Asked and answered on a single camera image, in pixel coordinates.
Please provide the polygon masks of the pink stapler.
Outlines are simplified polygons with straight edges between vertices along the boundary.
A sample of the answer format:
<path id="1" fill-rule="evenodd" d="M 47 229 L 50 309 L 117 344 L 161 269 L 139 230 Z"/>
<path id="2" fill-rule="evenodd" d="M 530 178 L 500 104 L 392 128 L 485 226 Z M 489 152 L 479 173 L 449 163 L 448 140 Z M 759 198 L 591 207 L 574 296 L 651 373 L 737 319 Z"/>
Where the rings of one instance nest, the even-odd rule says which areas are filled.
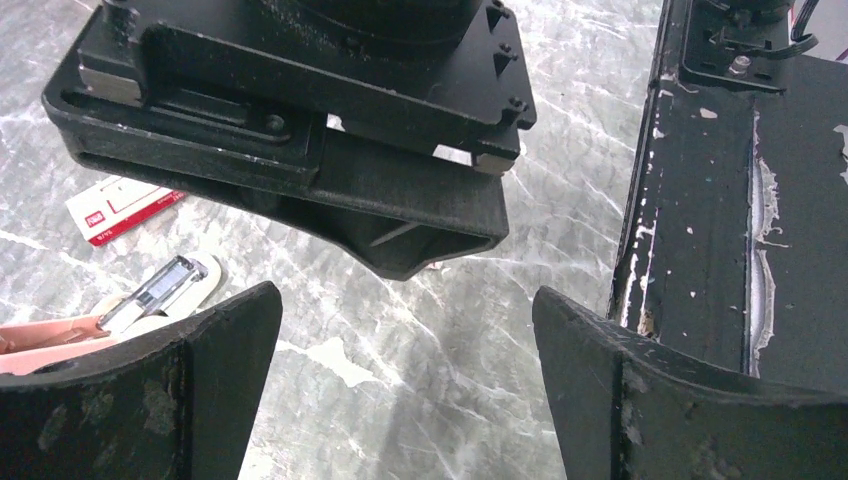
<path id="1" fill-rule="evenodd" d="M 206 252 L 177 255 L 136 290 L 87 314 L 1 327 L 1 373 L 32 374 L 161 329 L 195 314 L 223 276 Z"/>

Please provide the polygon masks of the red white staple box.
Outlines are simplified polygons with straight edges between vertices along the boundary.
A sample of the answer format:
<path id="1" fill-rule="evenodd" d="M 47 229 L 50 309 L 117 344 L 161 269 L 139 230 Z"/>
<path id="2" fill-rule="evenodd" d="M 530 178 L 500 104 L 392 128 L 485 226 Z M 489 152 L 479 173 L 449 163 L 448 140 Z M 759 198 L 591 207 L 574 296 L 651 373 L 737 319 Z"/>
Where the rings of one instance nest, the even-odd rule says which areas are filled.
<path id="1" fill-rule="evenodd" d="M 186 197 L 185 192 L 109 176 L 65 202 L 83 238 L 103 246 Z"/>

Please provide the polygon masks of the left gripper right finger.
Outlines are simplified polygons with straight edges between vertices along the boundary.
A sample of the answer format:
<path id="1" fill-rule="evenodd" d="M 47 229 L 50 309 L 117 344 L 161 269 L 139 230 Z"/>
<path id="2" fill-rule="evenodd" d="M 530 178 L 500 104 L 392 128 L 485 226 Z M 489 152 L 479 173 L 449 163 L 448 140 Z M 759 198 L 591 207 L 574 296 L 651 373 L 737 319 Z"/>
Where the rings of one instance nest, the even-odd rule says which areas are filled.
<path id="1" fill-rule="evenodd" d="M 571 479 L 843 479 L 847 399 L 695 359 L 549 287 L 532 322 Z"/>

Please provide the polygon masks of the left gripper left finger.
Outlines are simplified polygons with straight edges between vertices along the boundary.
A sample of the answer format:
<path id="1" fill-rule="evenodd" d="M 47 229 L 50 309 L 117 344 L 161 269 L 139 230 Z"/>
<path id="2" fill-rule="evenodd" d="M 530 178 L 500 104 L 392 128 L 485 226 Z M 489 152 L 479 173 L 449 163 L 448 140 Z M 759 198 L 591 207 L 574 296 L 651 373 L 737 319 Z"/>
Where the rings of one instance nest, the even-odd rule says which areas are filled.
<path id="1" fill-rule="evenodd" d="M 279 333 L 277 287 L 1 377 L 5 479 L 235 479 Z"/>

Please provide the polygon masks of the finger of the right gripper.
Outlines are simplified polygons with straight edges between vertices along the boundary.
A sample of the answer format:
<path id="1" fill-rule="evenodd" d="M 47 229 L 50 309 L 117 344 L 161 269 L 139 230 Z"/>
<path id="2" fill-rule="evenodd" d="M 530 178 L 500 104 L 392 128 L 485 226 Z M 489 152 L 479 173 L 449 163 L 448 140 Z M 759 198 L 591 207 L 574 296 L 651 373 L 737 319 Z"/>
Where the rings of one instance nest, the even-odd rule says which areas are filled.
<path id="1" fill-rule="evenodd" d="M 436 261 L 484 252 L 509 232 L 497 176 L 328 132 L 315 179 L 298 185 L 249 160 L 142 127 L 119 106 L 43 101 L 81 166 L 184 191 L 328 241 L 376 275 L 405 281 Z"/>

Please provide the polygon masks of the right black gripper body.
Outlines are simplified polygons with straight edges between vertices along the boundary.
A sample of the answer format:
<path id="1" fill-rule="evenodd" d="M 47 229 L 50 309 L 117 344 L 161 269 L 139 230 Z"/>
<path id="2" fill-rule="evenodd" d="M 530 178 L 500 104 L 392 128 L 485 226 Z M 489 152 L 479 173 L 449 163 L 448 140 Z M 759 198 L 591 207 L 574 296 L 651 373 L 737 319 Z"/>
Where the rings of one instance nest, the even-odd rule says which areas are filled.
<path id="1" fill-rule="evenodd" d="M 104 1 L 42 94 L 64 130 L 262 143 L 327 116 L 406 149 L 510 169 L 537 120 L 514 13 L 500 1 Z"/>

